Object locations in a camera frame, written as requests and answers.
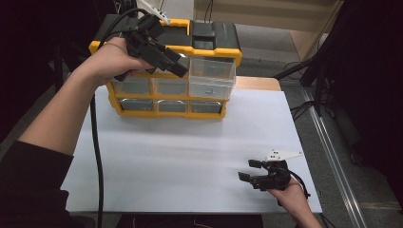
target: gray floor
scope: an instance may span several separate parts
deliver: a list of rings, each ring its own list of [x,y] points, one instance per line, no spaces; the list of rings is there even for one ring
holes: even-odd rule
[[[237,26],[237,28],[244,56],[238,75],[270,77],[281,72],[286,64],[298,61],[288,31],[248,26]],[[295,73],[291,78],[287,77],[280,81],[290,107],[304,102],[302,89],[295,80],[298,77],[300,74]],[[9,137],[0,144],[0,158],[52,95],[53,88],[38,100],[31,111],[15,126]],[[398,214],[400,207],[384,177],[371,167],[354,165],[350,160],[349,148],[340,135],[336,123],[326,114],[323,120],[368,227],[403,227],[403,216]],[[323,214],[335,227],[354,227],[309,112],[296,121],[296,128],[317,187]],[[96,218],[95,214],[87,215]],[[118,214],[105,214],[104,227],[115,227],[119,217]],[[263,222],[265,228],[294,227],[293,221],[286,214],[263,215]]]

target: wrist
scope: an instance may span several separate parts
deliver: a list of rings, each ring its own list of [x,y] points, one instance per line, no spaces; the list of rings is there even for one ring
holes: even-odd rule
[[[84,64],[78,66],[71,73],[68,79],[80,86],[84,86],[92,92],[95,92],[100,85],[96,72],[91,68],[84,66]]]

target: yellow storage organizer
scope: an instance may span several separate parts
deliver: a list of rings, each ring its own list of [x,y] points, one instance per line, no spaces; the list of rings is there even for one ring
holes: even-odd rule
[[[157,69],[153,74],[139,71],[123,82],[112,80],[106,85],[111,105],[122,116],[222,119],[242,56],[234,24],[183,19],[171,19],[169,26],[161,23],[165,33],[158,42],[181,54],[187,74],[180,78]],[[97,36],[91,53],[100,44]]]

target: black sleeve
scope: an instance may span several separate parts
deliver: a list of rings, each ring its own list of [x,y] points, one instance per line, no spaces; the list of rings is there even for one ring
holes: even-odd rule
[[[0,227],[80,227],[66,211],[60,189],[73,157],[15,142],[0,161]]]

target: plastic drawer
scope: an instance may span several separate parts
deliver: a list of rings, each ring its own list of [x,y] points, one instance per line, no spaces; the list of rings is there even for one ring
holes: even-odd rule
[[[116,93],[150,94],[148,78],[127,77],[123,82],[112,81]]]
[[[191,58],[189,96],[228,100],[234,84],[234,59]]]
[[[153,111],[154,104],[151,99],[130,99],[120,98],[118,99],[121,104],[122,110],[130,111]]]
[[[154,79],[154,92],[159,95],[187,95],[186,79]]]
[[[221,113],[222,102],[191,101],[190,110],[194,113]]]
[[[157,100],[156,105],[160,112],[186,112],[187,101]]]

